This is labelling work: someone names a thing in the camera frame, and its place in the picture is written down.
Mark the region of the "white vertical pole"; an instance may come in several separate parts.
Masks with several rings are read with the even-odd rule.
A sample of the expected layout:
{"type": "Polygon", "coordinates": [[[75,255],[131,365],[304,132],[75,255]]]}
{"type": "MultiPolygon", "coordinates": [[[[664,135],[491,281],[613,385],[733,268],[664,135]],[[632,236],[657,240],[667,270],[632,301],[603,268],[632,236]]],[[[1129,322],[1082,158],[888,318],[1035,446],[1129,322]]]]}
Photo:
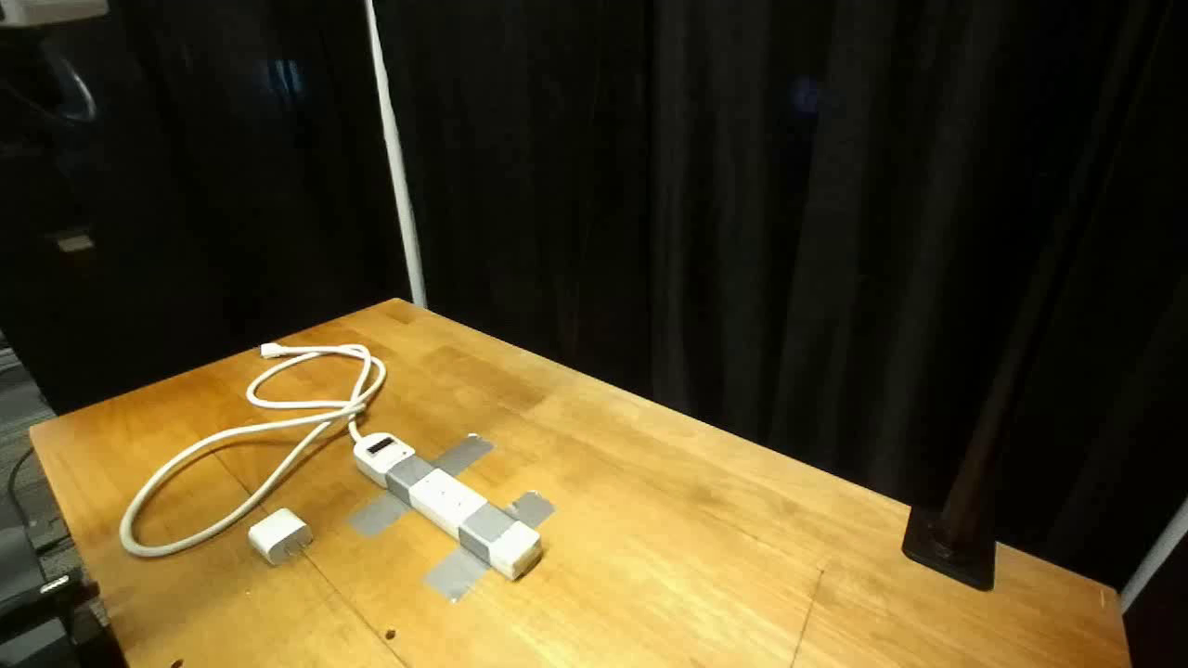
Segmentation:
{"type": "Polygon", "coordinates": [[[375,107],[379,107],[379,132],[383,132],[383,148],[386,148],[386,171],[391,171],[391,196],[393,196],[393,214],[398,214],[398,240],[402,240],[402,255],[405,255],[405,281],[409,281],[413,306],[428,310],[429,292],[428,292],[428,276],[424,276],[415,203],[413,203],[409,171],[405,171],[398,106],[391,92],[379,0],[360,0],[360,5],[362,5],[362,25],[366,25],[375,107]]]}

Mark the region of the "black curtain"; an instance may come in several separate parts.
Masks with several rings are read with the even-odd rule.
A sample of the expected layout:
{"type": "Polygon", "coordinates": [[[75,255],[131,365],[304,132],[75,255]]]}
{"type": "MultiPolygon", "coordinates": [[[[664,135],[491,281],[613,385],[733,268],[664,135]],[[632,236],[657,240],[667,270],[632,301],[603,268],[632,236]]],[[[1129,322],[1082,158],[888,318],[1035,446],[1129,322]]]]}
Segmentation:
{"type": "MultiPolygon", "coordinates": [[[[1183,0],[379,0],[434,311],[936,506],[1060,237],[993,526],[1183,493],[1183,0]]],[[[409,299],[360,0],[0,40],[0,301],[55,410],[409,299]]]]}

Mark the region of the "grey duct tape strip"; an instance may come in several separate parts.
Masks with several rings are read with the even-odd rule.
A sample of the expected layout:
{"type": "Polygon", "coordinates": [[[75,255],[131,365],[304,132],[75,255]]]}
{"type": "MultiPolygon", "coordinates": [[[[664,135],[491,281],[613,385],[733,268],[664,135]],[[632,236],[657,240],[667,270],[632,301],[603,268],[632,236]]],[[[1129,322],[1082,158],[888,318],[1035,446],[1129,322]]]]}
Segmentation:
{"type": "Polygon", "coordinates": [[[545,552],[537,526],[549,518],[554,506],[537,493],[524,493],[508,510],[483,506],[460,523],[456,552],[428,576],[428,586],[460,602],[487,572],[518,584],[545,552]]]}
{"type": "Polygon", "coordinates": [[[460,534],[460,526],[487,506],[483,493],[465,488],[444,467],[428,463],[393,433],[362,433],[353,446],[353,462],[371,483],[391,490],[402,506],[424,511],[444,534],[460,534]]]}

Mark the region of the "grey duct tape strip far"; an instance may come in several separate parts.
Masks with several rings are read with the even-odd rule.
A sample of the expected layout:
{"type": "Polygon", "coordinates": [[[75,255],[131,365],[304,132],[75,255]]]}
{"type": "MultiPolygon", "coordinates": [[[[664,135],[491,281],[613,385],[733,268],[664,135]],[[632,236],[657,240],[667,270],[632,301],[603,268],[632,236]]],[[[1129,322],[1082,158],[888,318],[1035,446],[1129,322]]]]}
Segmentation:
{"type": "Polygon", "coordinates": [[[483,493],[465,488],[444,467],[428,463],[393,433],[362,433],[353,446],[353,462],[371,483],[391,490],[402,506],[424,511],[444,534],[460,534],[460,526],[487,506],[483,493]]]}

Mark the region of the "white power strip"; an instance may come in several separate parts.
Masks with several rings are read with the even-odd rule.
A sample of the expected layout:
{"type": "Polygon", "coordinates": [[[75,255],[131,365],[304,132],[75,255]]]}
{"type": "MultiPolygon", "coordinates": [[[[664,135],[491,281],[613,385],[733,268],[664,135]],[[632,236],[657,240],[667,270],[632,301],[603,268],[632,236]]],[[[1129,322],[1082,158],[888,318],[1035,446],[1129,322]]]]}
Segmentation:
{"type": "Polygon", "coordinates": [[[444,531],[467,566],[524,581],[545,552],[540,534],[513,510],[496,510],[460,471],[491,453],[487,437],[467,433],[443,462],[424,462],[393,433],[366,433],[353,446],[355,467],[393,500],[444,531]]]}

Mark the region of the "grey duct tape strip near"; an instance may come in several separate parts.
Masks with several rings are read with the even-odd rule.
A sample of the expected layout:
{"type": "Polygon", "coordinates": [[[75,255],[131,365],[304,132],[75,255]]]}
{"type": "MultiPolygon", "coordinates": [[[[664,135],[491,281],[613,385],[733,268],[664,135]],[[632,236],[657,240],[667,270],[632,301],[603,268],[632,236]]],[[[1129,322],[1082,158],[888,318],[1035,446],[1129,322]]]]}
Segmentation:
{"type": "Polygon", "coordinates": [[[549,518],[554,506],[537,493],[524,493],[508,510],[483,506],[460,523],[456,552],[428,576],[428,586],[460,602],[487,572],[518,584],[545,552],[537,526],[549,518]]]}

